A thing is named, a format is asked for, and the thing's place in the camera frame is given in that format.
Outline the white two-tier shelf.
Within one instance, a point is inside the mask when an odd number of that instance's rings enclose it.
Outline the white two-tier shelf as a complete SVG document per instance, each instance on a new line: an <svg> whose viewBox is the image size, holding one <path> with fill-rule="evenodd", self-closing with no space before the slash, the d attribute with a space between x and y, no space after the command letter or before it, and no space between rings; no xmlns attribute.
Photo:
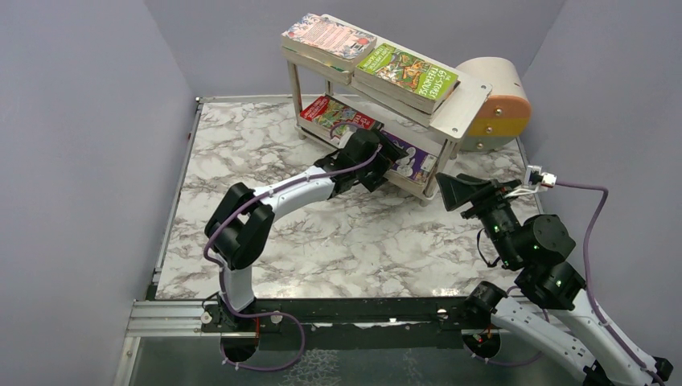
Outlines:
<svg viewBox="0 0 682 386"><path fill-rule="evenodd" d="M330 17L332 20L345 23L351 27L374 35L369 31L346 23L328 14L321 16ZM393 45L394 47L417 55L458 75L460 80L458 87L448 96L436 112L431 114L432 121L430 127L425 128L414 121L410 121L409 119L364 98L352 89L350 85L334 83L316 72L289 62L285 58L294 100L296 127L301 137L310 138L331 149L338 148L339 141L332 142L323 140L301 126L301 119L299 118L300 112L318 97L324 95L334 97L344 104L383 122L384 127L382 129L387 130L389 133L392 133L406 142L422 148L438 158L431 175L424 184L414 183L401 177L392 170L388 173L388 180L391 183L397 185L411 195L416 196L422 203L429 203L437 189L435 181L436 174L442 172L446 168L448 162L456 158L457 153L463 144L467 130L470 128L478 111L487 100L492 87L485 81L468 75L465 72L461 72L406 47L402 47L401 45L393 43L378 35L374 36L377 37L375 47L382 43ZM353 125L355 126L355 129L362 127L352 122L340 122L334 125L332 129L339 125Z"/></svg>

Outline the purple cartoon book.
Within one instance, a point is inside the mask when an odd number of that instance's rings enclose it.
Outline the purple cartoon book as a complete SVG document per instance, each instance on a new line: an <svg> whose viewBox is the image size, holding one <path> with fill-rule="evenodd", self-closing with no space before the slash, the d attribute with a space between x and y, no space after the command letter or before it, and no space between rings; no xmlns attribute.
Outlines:
<svg viewBox="0 0 682 386"><path fill-rule="evenodd" d="M405 157L394 163L392 171L414 183L426 183L438 158L422 148L389 133L385 129L382 129L381 133L383 133L395 146L407 153Z"/></svg>

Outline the red 13-storey treehouse book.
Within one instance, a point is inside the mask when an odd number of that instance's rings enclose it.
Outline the red 13-storey treehouse book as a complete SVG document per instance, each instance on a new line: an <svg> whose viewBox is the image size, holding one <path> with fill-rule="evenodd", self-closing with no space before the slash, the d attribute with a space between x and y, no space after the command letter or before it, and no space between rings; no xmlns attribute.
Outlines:
<svg viewBox="0 0 682 386"><path fill-rule="evenodd" d="M304 129L323 140L332 142L338 141L348 129L355 131L353 125L339 125L332 129L334 125L340 122L356 123L364 129L382 129L384 127L383 122L327 95L319 96L303 109L299 118Z"/></svg>

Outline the green 65-storey treehouse book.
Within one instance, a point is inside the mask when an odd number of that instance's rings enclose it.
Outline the green 65-storey treehouse book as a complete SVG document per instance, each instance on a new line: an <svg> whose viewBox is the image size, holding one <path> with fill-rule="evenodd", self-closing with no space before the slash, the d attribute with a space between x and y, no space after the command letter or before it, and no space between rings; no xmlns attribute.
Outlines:
<svg viewBox="0 0 682 386"><path fill-rule="evenodd" d="M353 78L429 115L460 83L454 72L387 43L357 64Z"/></svg>

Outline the pink floral book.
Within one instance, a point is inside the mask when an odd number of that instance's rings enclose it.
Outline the pink floral book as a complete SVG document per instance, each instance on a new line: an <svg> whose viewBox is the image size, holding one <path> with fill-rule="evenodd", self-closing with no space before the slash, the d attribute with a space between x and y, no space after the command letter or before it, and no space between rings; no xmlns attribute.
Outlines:
<svg viewBox="0 0 682 386"><path fill-rule="evenodd" d="M375 48L377 37L330 17L308 13L281 33L281 46L349 72Z"/></svg>

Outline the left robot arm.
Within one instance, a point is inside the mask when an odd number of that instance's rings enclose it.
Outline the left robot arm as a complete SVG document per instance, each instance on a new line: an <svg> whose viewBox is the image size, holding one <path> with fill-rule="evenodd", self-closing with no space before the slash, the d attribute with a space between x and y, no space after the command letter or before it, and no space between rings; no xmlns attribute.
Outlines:
<svg viewBox="0 0 682 386"><path fill-rule="evenodd" d="M248 317L254 303L252 266L263 253L272 226L307 205L324 202L356 185L373 192L407 152L378 129L359 129L345 145L279 183L228 189L204 228L203 256L219 269L217 297L234 318Z"/></svg>

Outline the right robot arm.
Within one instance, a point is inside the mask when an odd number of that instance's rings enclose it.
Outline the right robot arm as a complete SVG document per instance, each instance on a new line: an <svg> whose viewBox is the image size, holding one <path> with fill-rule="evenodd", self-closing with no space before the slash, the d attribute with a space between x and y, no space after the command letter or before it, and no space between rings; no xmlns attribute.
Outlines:
<svg viewBox="0 0 682 386"><path fill-rule="evenodd" d="M517 272L520 292L561 325L534 315L488 281L467 297L471 315L510 331L584 385L662 385L669 379L670 361L638 347L598 304L589 270L569 263L576 244L561 219L539 214L519 221L512 210L513 199L555 187L556 175L530 166L523 179L508 182L444 173L436 180L445 209L479 220L498 254L495 265Z"/></svg>

